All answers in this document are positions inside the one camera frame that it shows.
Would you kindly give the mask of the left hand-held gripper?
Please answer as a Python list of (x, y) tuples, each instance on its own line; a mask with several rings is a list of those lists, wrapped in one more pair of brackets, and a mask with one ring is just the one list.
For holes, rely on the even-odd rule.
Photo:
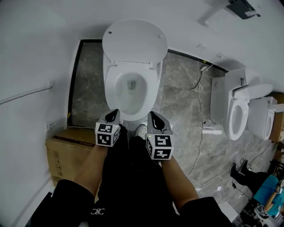
[(120, 134), (120, 110), (108, 110), (103, 113), (95, 126), (96, 144), (113, 147)]

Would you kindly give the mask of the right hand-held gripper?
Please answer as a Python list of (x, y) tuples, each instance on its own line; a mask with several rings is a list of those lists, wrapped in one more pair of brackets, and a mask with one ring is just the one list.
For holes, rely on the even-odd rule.
[(146, 149), (152, 160), (170, 160), (174, 151), (170, 122), (154, 111), (148, 113)]

